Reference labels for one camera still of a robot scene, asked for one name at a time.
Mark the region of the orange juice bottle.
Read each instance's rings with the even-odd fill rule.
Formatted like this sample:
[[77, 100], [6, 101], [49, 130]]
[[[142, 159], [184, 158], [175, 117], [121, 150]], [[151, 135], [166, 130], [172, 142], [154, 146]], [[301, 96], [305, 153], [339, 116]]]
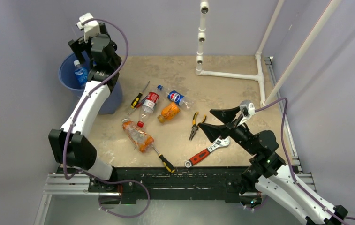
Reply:
[[167, 120], [173, 119], [179, 112], [179, 106], [175, 102], [171, 102], [161, 111], [161, 114], [157, 117], [157, 119], [160, 123], [164, 123]]

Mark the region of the pepsi label clear bottle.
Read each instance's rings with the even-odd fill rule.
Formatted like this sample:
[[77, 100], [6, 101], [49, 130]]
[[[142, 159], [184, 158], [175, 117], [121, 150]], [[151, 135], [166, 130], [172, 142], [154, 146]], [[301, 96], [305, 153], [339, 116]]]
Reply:
[[194, 106], [194, 102], [191, 99], [176, 90], [162, 85], [158, 85], [157, 89], [166, 97], [167, 100], [176, 103], [179, 107], [189, 110]]

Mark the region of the crushed orange label bottle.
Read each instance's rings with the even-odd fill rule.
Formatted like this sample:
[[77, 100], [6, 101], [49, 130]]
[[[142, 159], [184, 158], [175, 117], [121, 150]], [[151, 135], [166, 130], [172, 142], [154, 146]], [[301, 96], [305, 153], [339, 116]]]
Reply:
[[134, 144], [135, 148], [141, 153], [146, 152], [154, 143], [154, 139], [151, 135], [143, 131], [129, 119], [122, 120], [122, 129]]

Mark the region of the blue label bottle back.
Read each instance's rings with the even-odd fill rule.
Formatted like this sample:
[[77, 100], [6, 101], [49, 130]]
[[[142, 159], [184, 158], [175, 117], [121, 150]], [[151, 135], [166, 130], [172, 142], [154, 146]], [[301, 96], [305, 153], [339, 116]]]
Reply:
[[89, 72], [88, 72], [87, 68], [83, 64], [80, 63], [79, 60], [75, 60], [73, 62], [73, 64], [75, 66], [75, 70], [74, 70], [75, 77], [76, 77], [80, 87], [82, 89], [84, 89], [86, 86], [86, 83], [88, 81]]

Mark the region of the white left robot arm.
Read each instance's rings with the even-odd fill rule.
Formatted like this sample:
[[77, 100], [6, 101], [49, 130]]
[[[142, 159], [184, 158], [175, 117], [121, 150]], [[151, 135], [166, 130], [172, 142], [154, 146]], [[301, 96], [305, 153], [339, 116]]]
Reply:
[[74, 111], [59, 129], [52, 129], [48, 139], [55, 161], [64, 167], [81, 169], [100, 179], [100, 186], [107, 192], [118, 187], [114, 168], [100, 159], [96, 148], [87, 136], [101, 107], [112, 95], [120, 91], [118, 83], [121, 57], [116, 54], [117, 45], [108, 34], [70, 41], [78, 60], [85, 61], [82, 51], [90, 60], [88, 81]]

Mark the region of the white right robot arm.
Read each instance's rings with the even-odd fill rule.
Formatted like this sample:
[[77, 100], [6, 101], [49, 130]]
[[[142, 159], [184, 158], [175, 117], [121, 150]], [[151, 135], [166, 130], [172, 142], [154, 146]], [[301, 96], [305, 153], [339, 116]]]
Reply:
[[275, 134], [264, 130], [253, 134], [246, 121], [254, 115], [253, 107], [238, 106], [227, 110], [211, 110], [222, 124], [200, 123], [207, 138], [214, 142], [227, 137], [233, 139], [253, 157], [250, 166], [241, 174], [241, 192], [256, 189], [286, 210], [305, 225], [341, 225], [348, 211], [320, 197], [303, 182], [276, 150]]

